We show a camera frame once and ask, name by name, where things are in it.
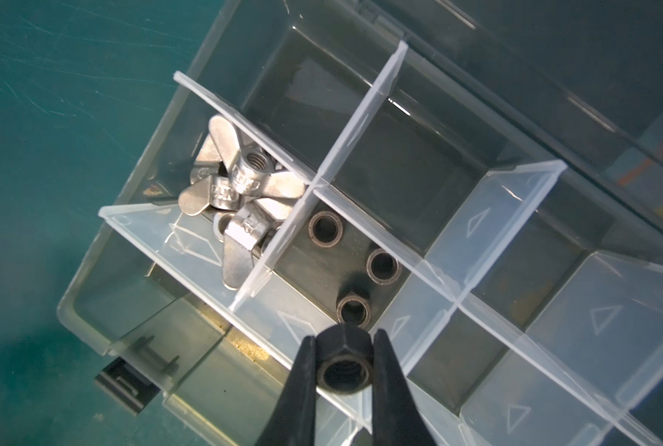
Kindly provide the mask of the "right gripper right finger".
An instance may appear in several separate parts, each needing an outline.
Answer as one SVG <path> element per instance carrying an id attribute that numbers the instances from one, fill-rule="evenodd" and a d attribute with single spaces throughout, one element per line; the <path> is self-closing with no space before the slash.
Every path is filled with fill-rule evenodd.
<path id="1" fill-rule="evenodd" d="M 373 337 L 372 444 L 436 445 L 418 412 L 387 331 Z"/>

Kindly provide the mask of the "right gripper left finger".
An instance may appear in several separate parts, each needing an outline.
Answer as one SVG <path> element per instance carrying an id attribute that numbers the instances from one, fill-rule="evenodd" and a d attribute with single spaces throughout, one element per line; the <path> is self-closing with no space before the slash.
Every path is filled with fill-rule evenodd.
<path id="1" fill-rule="evenodd" d="M 316 338 L 306 336 L 256 445 L 313 445 L 316 427 Z"/>

